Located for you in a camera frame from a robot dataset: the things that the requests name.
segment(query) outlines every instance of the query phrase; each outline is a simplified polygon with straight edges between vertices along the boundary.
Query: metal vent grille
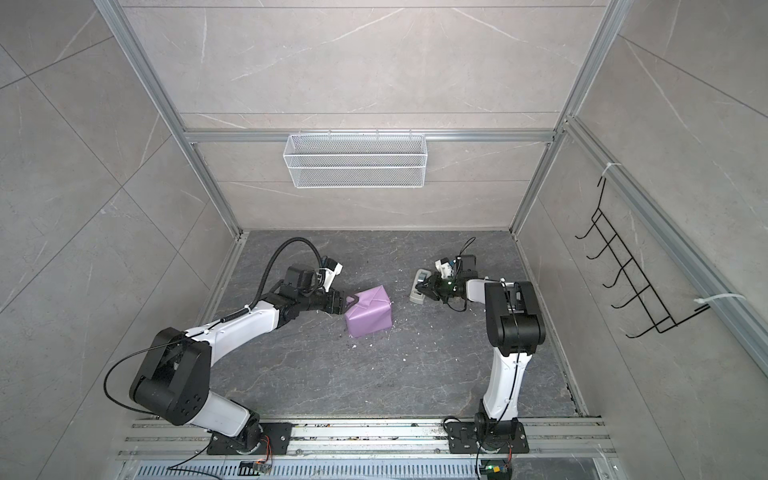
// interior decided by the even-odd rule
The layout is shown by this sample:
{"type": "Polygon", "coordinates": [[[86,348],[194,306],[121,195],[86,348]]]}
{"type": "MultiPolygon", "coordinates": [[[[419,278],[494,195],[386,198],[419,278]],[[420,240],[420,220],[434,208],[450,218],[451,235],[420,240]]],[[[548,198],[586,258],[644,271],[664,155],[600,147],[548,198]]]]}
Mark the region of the metal vent grille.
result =
{"type": "MultiPolygon", "coordinates": [[[[360,480],[361,478],[424,478],[424,479],[464,479],[474,478],[472,470],[474,459],[436,458],[436,459],[377,459],[377,460],[279,460],[268,475],[260,475],[274,480],[360,480]]],[[[202,472],[218,475],[226,480],[234,478],[255,478],[239,476],[239,460],[200,460],[184,465],[185,468],[198,472],[168,471],[173,465],[167,461],[143,461],[135,480],[166,480],[170,478],[209,478],[202,472]]]]}
{"type": "Polygon", "coordinates": [[[298,188],[423,187],[423,134],[294,134],[283,158],[298,188]]]}

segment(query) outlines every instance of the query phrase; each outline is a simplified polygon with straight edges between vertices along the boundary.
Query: black mounting plate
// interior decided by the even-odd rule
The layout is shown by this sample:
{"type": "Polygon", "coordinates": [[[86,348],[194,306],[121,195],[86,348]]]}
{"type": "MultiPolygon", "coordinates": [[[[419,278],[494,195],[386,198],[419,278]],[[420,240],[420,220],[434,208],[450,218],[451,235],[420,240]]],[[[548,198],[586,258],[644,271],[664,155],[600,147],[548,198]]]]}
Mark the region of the black mounting plate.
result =
{"type": "MultiPolygon", "coordinates": [[[[475,433],[474,422],[447,422],[445,427],[448,429],[448,447],[451,453],[477,453],[478,443],[475,433]]],[[[488,446],[498,446],[499,453],[509,452],[509,446],[512,453],[529,453],[528,437],[525,434],[525,427],[518,422],[514,435],[488,435],[483,443],[485,449],[488,446]]]]}
{"type": "MultiPolygon", "coordinates": [[[[270,447],[272,455],[285,455],[288,453],[288,443],[290,442],[290,433],[293,430],[293,423],[260,423],[263,430],[262,436],[270,437],[270,447]]],[[[229,437],[214,433],[214,440],[211,440],[208,446],[208,455],[241,455],[230,441],[229,437]]],[[[266,442],[261,442],[256,450],[249,455],[265,455],[266,442]]]]}

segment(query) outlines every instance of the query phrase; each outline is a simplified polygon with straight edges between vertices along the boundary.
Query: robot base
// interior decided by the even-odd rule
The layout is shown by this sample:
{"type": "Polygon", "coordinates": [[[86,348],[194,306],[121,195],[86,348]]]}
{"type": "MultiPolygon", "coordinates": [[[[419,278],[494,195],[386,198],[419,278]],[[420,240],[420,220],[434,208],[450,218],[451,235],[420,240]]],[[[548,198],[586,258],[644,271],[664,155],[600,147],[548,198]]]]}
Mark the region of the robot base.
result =
{"type": "MultiPolygon", "coordinates": [[[[507,453],[511,448],[512,453],[529,453],[528,439],[525,436],[525,427],[517,419],[501,422],[508,428],[508,434],[489,434],[483,439],[485,452],[481,453],[507,453]]],[[[448,422],[448,446],[451,453],[477,453],[478,440],[474,422],[448,422]]]]}
{"type": "MultiPolygon", "coordinates": [[[[293,423],[260,423],[260,437],[270,437],[270,447],[272,455],[285,455],[288,452],[288,443],[290,442],[290,433],[293,430],[293,423]]],[[[241,449],[239,443],[225,435],[214,433],[214,439],[208,446],[208,455],[240,455],[238,449],[241,449]]],[[[259,442],[255,450],[249,455],[265,455],[266,440],[259,442]]]]}

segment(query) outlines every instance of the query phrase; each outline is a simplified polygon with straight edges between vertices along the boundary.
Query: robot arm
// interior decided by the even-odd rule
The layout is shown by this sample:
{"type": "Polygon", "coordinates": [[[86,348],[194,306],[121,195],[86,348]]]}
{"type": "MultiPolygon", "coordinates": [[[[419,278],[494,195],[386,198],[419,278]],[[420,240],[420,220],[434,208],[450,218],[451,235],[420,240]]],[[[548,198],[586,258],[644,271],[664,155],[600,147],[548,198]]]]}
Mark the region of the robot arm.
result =
{"type": "Polygon", "coordinates": [[[174,425],[196,425],[226,437],[242,453],[259,444],[261,428],[255,412],[210,391],[210,367],[229,352],[271,332],[306,310],[342,314],[343,292],[331,288],[341,264],[325,259],[321,274],[292,265],[252,308],[246,305],[233,319],[219,319],[185,331],[160,331],[131,385],[130,397],[174,425]]]}
{"type": "Polygon", "coordinates": [[[545,340],[545,326],[530,282],[481,279],[475,256],[462,255],[463,250],[453,261],[435,262],[437,271],[426,279],[417,274],[414,289],[443,303],[458,297],[485,304],[485,329],[494,349],[491,379],[478,415],[480,422],[503,433],[504,428],[515,427],[522,377],[531,355],[545,340]]]}

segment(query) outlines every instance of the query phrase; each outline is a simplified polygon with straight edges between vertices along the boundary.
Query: metal rail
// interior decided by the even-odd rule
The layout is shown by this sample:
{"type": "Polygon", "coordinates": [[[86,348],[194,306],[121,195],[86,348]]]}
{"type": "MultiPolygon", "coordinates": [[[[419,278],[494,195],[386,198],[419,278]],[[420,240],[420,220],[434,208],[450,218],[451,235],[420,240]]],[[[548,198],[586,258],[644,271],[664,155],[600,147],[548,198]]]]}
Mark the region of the metal rail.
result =
{"type": "Polygon", "coordinates": [[[192,143],[202,142],[285,142],[292,134],[421,134],[427,141],[552,141],[553,130],[542,128],[511,129],[271,129],[271,130],[187,130],[185,138],[192,143]]]}
{"type": "Polygon", "coordinates": [[[520,229],[522,228],[525,219],[528,218],[528,213],[531,211],[531,207],[533,207],[538,191],[541,189],[541,185],[544,183],[544,179],[547,177],[547,173],[549,173],[549,169],[552,167],[554,158],[560,150],[564,124],[568,117],[578,113],[581,104],[584,103],[589,88],[592,86],[592,82],[597,76],[600,66],[603,65],[603,61],[608,55],[608,50],[611,49],[611,45],[613,44],[631,5],[632,0],[612,0],[608,7],[606,7],[605,15],[600,23],[598,32],[592,40],[592,45],[589,48],[587,57],[584,59],[584,64],[581,66],[581,70],[576,76],[576,82],[571,89],[571,93],[568,95],[568,99],[565,101],[563,111],[560,113],[560,118],[554,128],[554,131],[556,132],[554,141],[551,145],[547,146],[542,154],[541,160],[536,167],[536,171],[534,172],[531,181],[528,183],[528,189],[525,191],[525,195],[520,202],[520,206],[512,221],[512,225],[509,227],[509,231],[512,232],[512,234],[517,235],[520,233],[520,229]]]}
{"type": "MultiPolygon", "coordinates": [[[[262,419],[294,424],[288,454],[295,459],[474,458],[452,455],[441,419],[262,419]]],[[[531,452],[518,457],[616,457],[602,419],[521,419],[531,452]]],[[[117,460],[180,460],[205,448],[210,434],[163,420],[133,421],[117,460]]],[[[481,458],[506,454],[481,455],[481,458]]],[[[238,455],[237,459],[257,459],[238,455]]]]}
{"type": "Polygon", "coordinates": [[[157,111],[160,112],[160,116],[165,121],[174,139],[179,144],[181,151],[192,166],[192,170],[194,170],[197,178],[200,179],[206,192],[208,192],[208,196],[214,203],[216,210],[219,211],[222,220],[229,227],[232,236],[237,238],[242,230],[237,224],[229,204],[224,199],[224,195],[219,190],[219,185],[208,171],[205,162],[203,162],[203,158],[184,137],[184,127],[182,126],[179,114],[170,102],[170,98],[163,89],[160,79],[147,60],[144,49],[141,48],[136,34],[128,24],[128,19],[125,17],[122,7],[118,4],[117,0],[94,0],[94,3],[101,16],[104,17],[104,21],[107,22],[107,25],[112,30],[115,39],[118,41],[120,48],[123,49],[128,62],[139,77],[144,89],[147,90],[152,103],[154,103],[157,111]]]}
{"type": "MultiPolygon", "coordinates": [[[[608,163],[618,163],[578,118],[569,118],[565,130],[600,170],[608,163]]],[[[701,296],[736,291],[626,168],[615,165],[609,168],[604,176],[639,216],[701,296]]],[[[765,320],[746,300],[720,298],[713,300],[710,306],[768,376],[768,329],[765,320]]]]}

